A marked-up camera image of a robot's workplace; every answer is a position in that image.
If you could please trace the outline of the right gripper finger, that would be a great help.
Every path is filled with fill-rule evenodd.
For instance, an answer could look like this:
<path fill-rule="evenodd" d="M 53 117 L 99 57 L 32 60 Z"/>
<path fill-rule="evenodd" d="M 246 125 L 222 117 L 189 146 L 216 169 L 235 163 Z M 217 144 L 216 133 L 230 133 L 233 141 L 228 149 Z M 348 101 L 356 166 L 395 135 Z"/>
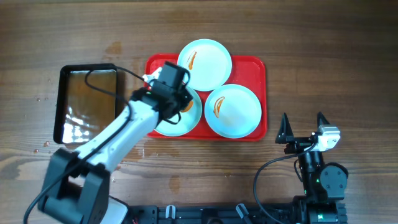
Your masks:
<path fill-rule="evenodd" d="M 281 120 L 279 131 L 278 131 L 276 139 L 275 139 L 275 143 L 287 144 L 290 142 L 294 142 L 294 134 L 293 134 L 292 128 L 290 126 L 287 114 L 284 113 L 282 115 L 282 120 Z"/>
<path fill-rule="evenodd" d="M 321 128 L 322 126 L 330 125 L 330 122 L 325 118 L 323 113 L 320 111 L 317 113 L 317 126 Z"/>

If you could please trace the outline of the green orange sponge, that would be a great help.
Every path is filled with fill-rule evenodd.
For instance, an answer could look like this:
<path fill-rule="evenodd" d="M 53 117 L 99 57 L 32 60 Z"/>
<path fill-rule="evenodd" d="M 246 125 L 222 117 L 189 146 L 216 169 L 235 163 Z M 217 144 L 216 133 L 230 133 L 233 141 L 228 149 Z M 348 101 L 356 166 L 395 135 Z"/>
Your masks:
<path fill-rule="evenodd" d="M 193 100 L 190 101 L 189 104 L 187 105 L 187 107 L 185 109 L 181 110 L 181 112 L 185 113 L 185 112 L 189 111 L 192 106 L 193 106 Z"/>

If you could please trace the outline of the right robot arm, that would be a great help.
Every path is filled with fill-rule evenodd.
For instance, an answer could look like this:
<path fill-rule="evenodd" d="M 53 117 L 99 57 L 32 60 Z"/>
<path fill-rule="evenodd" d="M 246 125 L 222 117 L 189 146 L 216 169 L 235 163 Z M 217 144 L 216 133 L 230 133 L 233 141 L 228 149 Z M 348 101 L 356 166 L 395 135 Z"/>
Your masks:
<path fill-rule="evenodd" d="M 297 154 L 304 196 L 296 196 L 285 221 L 289 223 L 348 222 L 345 197 L 348 170 L 335 162 L 325 163 L 323 153 L 333 149 L 340 140 L 340 130 L 330 124 L 322 113 L 317 114 L 318 129 L 309 137 L 295 137 L 286 114 L 275 142 L 285 144 L 284 153 Z"/>

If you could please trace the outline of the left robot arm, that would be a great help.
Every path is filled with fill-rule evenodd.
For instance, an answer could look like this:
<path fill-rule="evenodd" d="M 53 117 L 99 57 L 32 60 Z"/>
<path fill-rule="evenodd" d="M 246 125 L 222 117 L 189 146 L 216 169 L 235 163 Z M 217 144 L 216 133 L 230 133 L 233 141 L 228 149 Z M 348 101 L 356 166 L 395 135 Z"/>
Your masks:
<path fill-rule="evenodd" d="M 109 195 L 110 175 L 138 141 L 190 100 L 184 83 L 155 81 L 151 89 L 134 91 L 99 135 L 75 152 L 55 152 L 32 205 L 62 223 L 130 223 L 128 205 Z"/>

